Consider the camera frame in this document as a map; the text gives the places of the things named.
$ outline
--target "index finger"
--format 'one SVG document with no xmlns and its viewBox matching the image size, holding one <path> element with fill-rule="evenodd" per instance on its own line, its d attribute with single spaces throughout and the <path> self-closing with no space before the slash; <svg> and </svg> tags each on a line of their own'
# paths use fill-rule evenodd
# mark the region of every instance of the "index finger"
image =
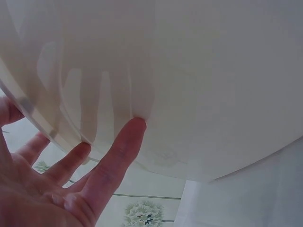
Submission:
<svg viewBox="0 0 303 227">
<path fill-rule="evenodd" d="M 126 170 L 137 157 L 146 124 L 143 119 L 130 120 L 120 131 L 108 153 L 91 172 L 80 195 L 98 218 L 123 180 Z"/>
<path fill-rule="evenodd" d="M 9 98 L 0 97 L 0 127 L 22 119 L 23 114 L 15 107 Z"/>
</svg>

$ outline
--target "skin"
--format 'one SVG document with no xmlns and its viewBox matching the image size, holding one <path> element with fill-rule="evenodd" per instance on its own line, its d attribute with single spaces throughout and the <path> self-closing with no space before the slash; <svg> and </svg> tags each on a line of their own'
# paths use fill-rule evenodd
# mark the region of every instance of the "skin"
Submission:
<svg viewBox="0 0 303 227">
<path fill-rule="evenodd" d="M 22 118 L 7 97 L 0 98 L 0 127 Z M 99 164 L 65 189 L 62 186 L 89 155 L 90 145 L 79 144 L 39 174 L 32 165 L 50 141 L 38 133 L 10 153 L 0 131 L 0 226 L 94 226 L 137 157 L 145 130 L 144 120 L 130 120 Z"/>
</svg>

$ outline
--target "hand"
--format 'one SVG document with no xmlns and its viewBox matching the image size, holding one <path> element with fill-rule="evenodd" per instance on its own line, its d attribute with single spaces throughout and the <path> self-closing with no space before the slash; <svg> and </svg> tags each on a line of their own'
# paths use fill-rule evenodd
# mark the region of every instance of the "hand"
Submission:
<svg viewBox="0 0 303 227">
<path fill-rule="evenodd" d="M 0 98 L 0 127 L 21 118 L 8 98 Z M 89 155 L 90 145 L 79 144 L 39 174 L 32 165 L 49 140 L 38 133 L 10 154 L 0 131 L 0 226 L 94 226 L 138 155 L 145 129 L 144 120 L 130 120 L 99 164 L 65 189 L 62 186 Z"/>
</svg>

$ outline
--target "finger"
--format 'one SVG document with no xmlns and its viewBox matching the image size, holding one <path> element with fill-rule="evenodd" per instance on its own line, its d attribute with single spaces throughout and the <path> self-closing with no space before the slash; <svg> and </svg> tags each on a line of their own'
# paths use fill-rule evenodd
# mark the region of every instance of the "finger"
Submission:
<svg viewBox="0 0 303 227">
<path fill-rule="evenodd" d="M 80 180 L 75 182 L 73 185 L 66 188 L 69 192 L 80 192 L 82 191 L 84 185 L 86 184 L 87 180 L 90 177 L 92 171 L 89 171 L 87 174 L 85 174 Z"/>
<path fill-rule="evenodd" d="M 7 97 L 0 97 L 0 127 L 22 119 L 23 114 Z"/>
<path fill-rule="evenodd" d="M 55 181 L 59 186 L 63 186 L 76 169 L 84 162 L 91 150 L 87 143 L 76 146 L 63 159 L 48 169 L 43 175 Z"/>
<path fill-rule="evenodd" d="M 49 139 L 39 132 L 16 153 L 21 155 L 32 166 L 49 143 Z"/>
<path fill-rule="evenodd" d="M 80 195 L 96 217 L 100 216 L 120 185 L 127 168 L 137 157 L 145 130 L 144 120 L 140 118 L 130 120 L 89 176 Z"/>
<path fill-rule="evenodd" d="M 10 155 L 8 146 L 6 144 L 6 141 L 4 139 L 2 131 L 0 131 L 0 169 L 3 171 L 6 169 L 7 171 L 10 171 L 13 164 L 12 157 Z"/>
</svg>

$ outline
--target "floral pattern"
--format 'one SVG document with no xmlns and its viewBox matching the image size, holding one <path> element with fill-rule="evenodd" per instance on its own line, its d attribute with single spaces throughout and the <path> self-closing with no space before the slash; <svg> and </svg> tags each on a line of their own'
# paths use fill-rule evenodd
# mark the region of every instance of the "floral pattern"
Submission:
<svg viewBox="0 0 303 227">
<path fill-rule="evenodd" d="M 153 201 L 137 201 L 125 208 L 124 223 L 121 227 L 162 227 L 164 219 L 164 207 Z"/>
</svg>

